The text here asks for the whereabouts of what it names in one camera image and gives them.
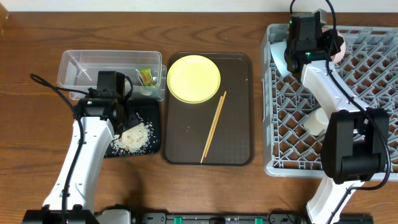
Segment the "white bowl with rice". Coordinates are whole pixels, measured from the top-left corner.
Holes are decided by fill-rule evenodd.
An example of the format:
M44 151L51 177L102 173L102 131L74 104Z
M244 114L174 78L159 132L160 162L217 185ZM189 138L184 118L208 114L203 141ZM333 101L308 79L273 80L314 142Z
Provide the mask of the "white bowl with rice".
M326 31L328 31L329 29L327 28L322 28L322 32L325 33ZM343 38L343 35L340 32L337 32L339 37ZM346 52L346 42L345 39L343 38L343 43L340 46L340 52L338 52L337 54L333 55L331 57L331 61L336 65L338 62L340 62L343 57L345 56L345 52Z

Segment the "green snack wrapper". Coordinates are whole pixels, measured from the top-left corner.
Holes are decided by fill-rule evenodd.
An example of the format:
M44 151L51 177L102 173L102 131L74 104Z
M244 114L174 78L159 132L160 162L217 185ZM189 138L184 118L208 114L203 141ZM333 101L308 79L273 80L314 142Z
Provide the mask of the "green snack wrapper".
M154 86L150 69L136 69L136 72L142 86Z

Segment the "light blue bowl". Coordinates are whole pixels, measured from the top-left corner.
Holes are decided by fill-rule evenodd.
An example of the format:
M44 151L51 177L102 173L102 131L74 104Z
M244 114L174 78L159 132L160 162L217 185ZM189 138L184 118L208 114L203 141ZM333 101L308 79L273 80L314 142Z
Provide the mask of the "light blue bowl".
M291 75L292 73L287 70L287 62L285 61L285 50L287 49L286 41L270 44L270 51L276 69L279 71L282 78Z

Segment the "small white green cup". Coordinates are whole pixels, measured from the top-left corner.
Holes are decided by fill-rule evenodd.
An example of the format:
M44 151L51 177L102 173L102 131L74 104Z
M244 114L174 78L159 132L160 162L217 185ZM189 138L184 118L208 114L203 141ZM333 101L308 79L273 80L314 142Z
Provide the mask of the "small white green cup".
M329 119L322 108L312 111L303 126L311 135L319 136L323 134L328 126Z

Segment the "yellow plate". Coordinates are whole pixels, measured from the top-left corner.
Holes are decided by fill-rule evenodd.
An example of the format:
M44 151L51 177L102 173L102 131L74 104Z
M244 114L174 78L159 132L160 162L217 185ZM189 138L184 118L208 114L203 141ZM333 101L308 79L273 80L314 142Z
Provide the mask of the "yellow plate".
M217 65L201 55L187 55L176 60L167 74L167 86L184 103L202 103L212 98L221 85Z

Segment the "wooden chopstick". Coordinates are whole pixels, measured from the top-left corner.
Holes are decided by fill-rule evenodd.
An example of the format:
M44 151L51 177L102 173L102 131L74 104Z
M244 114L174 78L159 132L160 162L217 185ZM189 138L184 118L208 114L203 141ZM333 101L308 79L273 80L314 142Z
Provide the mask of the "wooden chopstick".
M212 124L211 124L211 128L210 128L207 140L206 140L205 148L203 150L203 155L201 157L201 161L200 161L201 164L202 164L204 158L206 157L206 153L207 153L208 148L210 146L211 138L212 138L213 133L214 133L214 128L216 126L216 120L217 120L217 117L219 115L219 111L220 111L220 108L221 108L222 101L223 101L223 96L220 96L220 100L219 100L219 103L218 103L218 106L217 106L217 109L216 109L216 112L215 112L215 115L214 115L214 118L213 118L213 121L212 121Z
M224 99L225 99L225 97L226 97L226 94L227 94L227 91L225 91L225 92L223 93L223 101L222 101L222 103L221 103L221 108L220 108L220 111L219 111L219 115L218 115L217 120L216 120L216 126L215 126L215 128L214 128L213 136L214 136L214 134L215 134L215 130L216 130L216 127L217 127L217 124L218 124L218 120L219 120L219 117L220 117L220 114L221 114L221 110L222 110L222 107L223 107L223 103L224 103Z

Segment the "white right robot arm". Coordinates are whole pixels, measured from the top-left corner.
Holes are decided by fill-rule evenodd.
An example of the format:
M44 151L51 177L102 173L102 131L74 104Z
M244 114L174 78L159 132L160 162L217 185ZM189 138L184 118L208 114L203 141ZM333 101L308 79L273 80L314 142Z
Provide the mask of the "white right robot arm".
M325 175L305 206L305 223L339 222L355 191L380 189L391 173L388 114L370 108L336 73L331 56L342 43L335 29L324 32L314 23L289 26L287 70L310 90L328 118L321 151Z

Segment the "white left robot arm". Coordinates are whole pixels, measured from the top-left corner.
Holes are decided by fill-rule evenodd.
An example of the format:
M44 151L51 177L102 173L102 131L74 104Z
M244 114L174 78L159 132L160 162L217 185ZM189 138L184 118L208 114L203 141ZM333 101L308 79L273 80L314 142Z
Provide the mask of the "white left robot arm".
M132 120L128 97L95 93L73 109L73 136L58 179L39 210L23 223L132 223L130 208L115 205L99 215L94 197L105 152L115 134Z

